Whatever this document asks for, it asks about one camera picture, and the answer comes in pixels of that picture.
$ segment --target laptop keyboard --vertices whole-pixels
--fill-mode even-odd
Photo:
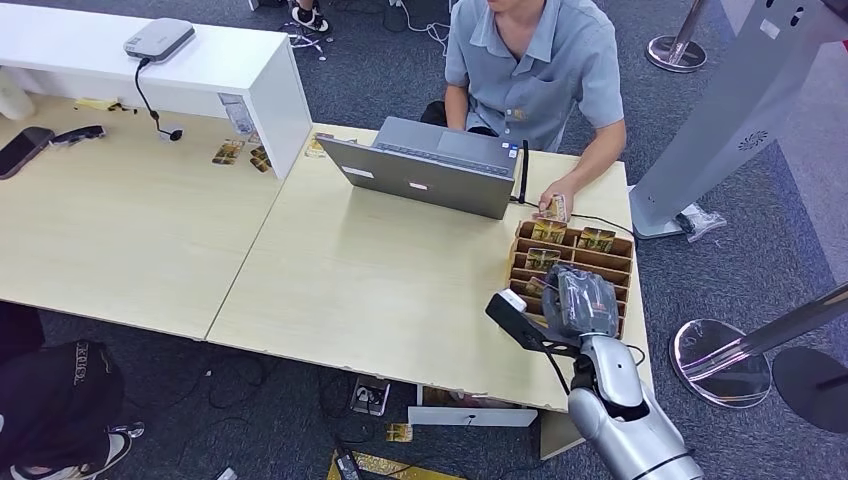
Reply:
[[[500,175],[502,177],[509,176],[508,168],[495,167],[493,165],[486,165],[484,163],[469,162],[468,160],[460,160],[457,158],[446,157],[437,153],[424,152],[421,150],[415,150],[413,148],[399,147],[397,145],[389,145],[386,143],[378,143],[376,145],[373,145],[373,148],[378,148],[380,150],[386,150],[389,152],[402,153],[404,155],[409,155],[412,157],[424,158],[426,160],[432,160],[434,162],[438,162],[444,165],[467,168],[468,170],[488,173],[491,175]]]

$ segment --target cardboard organizer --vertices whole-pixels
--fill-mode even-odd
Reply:
[[[630,273],[633,268],[633,241],[615,237],[609,253],[595,250],[587,250],[577,247],[577,240],[582,230],[568,228],[563,243],[547,243],[532,240],[534,221],[524,221],[518,225],[515,231],[515,241],[510,249],[509,262],[507,264],[507,286],[527,302],[527,316],[544,326],[547,326],[545,317],[542,316],[542,302],[538,297],[527,295],[525,287],[533,277],[544,280],[546,272],[528,270],[524,268],[527,261],[527,251],[531,248],[544,248],[558,250],[561,254],[558,263],[572,265],[580,270],[596,273],[604,280],[613,284],[615,299],[618,303],[618,334],[621,338],[624,329],[624,318],[627,313],[627,298],[630,289]]]

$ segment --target white cable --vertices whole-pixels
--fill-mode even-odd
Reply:
[[[448,41],[448,35],[450,34],[450,25],[445,25],[444,23],[433,22],[433,23],[427,24],[427,26],[424,27],[424,28],[415,28],[415,27],[412,26],[412,19],[409,16],[409,10],[406,9],[406,4],[403,3],[403,1],[401,0],[401,1],[398,2],[398,5],[400,5],[401,8],[403,8],[403,12],[406,14],[406,26],[409,27],[409,29],[412,30],[413,32],[425,32],[425,33],[427,33],[427,35],[430,36],[430,38],[439,42],[439,45],[442,46],[442,56],[447,57],[448,56],[448,43],[447,43],[447,41]],[[439,30],[436,27],[447,28],[448,33],[446,33],[444,37],[440,37],[439,36]]]

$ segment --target laptop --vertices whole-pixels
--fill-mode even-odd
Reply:
[[[372,146],[317,135],[357,187],[503,219],[515,183],[518,146],[395,117]]]

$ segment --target gray short-sleeve shirt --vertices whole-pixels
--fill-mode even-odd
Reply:
[[[453,8],[445,79],[467,86],[466,128],[556,151],[576,104],[595,128],[624,118],[615,29],[591,0],[547,0],[521,60],[509,52],[486,0]]]

